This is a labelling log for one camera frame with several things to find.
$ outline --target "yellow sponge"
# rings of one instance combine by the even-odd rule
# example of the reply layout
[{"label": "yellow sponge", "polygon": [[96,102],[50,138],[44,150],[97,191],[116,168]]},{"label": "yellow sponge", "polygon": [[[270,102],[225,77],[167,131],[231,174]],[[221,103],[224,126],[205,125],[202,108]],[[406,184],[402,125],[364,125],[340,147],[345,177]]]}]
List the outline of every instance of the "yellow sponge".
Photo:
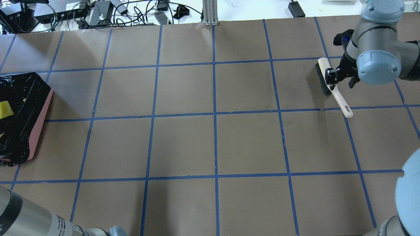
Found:
[{"label": "yellow sponge", "polygon": [[8,101],[0,102],[0,120],[14,115]]}]

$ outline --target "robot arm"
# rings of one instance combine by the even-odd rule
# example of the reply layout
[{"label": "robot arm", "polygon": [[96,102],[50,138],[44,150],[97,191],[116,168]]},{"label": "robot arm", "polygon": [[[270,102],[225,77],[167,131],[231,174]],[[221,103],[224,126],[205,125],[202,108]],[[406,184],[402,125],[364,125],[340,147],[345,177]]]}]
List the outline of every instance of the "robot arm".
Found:
[{"label": "robot arm", "polygon": [[334,89],[352,77],[352,88],[360,80],[367,84],[386,84],[397,78],[420,80],[420,41],[399,42],[396,25],[404,12],[401,0],[372,0],[362,12],[355,30],[334,38],[344,55],[336,69],[327,69],[325,81]]}]

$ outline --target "black bristles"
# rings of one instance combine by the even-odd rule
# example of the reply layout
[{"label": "black bristles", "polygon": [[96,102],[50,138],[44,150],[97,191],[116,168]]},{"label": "black bristles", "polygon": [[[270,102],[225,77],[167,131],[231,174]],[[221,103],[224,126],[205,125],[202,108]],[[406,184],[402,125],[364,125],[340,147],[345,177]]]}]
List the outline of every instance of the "black bristles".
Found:
[{"label": "black bristles", "polygon": [[325,95],[330,95],[331,91],[328,89],[327,84],[325,83],[324,76],[322,75],[322,72],[321,72],[321,67],[319,67],[318,63],[315,64],[315,68],[316,68],[316,73],[318,74],[319,81],[321,82],[322,92]]}]

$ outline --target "white label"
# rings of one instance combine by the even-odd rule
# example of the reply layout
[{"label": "white label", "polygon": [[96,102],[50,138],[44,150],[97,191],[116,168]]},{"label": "white label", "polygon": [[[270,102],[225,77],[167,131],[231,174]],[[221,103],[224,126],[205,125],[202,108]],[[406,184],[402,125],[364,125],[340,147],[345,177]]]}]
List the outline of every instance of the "white label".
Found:
[{"label": "white label", "polygon": [[74,10],[77,9],[76,5],[79,5],[80,2],[75,2],[75,3],[67,3],[66,4],[66,10]]},{"label": "white label", "polygon": [[83,235],[90,236],[88,232],[83,232],[82,229],[70,221],[64,220],[60,216],[51,213],[51,226],[46,236],[73,236]]}]

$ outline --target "light blue joint cap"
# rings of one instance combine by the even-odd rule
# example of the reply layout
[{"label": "light blue joint cap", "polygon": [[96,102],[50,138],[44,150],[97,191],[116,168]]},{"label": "light blue joint cap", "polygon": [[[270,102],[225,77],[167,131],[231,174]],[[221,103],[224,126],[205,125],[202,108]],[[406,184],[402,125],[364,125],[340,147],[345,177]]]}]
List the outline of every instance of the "light blue joint cap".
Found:
[{"label": "light blue joint cap", "polygon": [[420,234],[420,149],[405,162],[404,176],[398,178],[395,203],[398,216],[407,232]]},{"label": "light blue joint cap", "polygon": [[362,18],[382,24],[401,20],[405,5],[402,0],[371,0],[362,12]]},{"label": "light blue joint cap", "polygon": [[109,229],[111,236],[128,236],[128,234],[119,226],[114,226]]},{"label": "light blue joint cap", "polygon": [[360,80],[367,84],[387,84],[401,73],[398,58],[386,51],[366,51],[359,55],[356,64]]}]

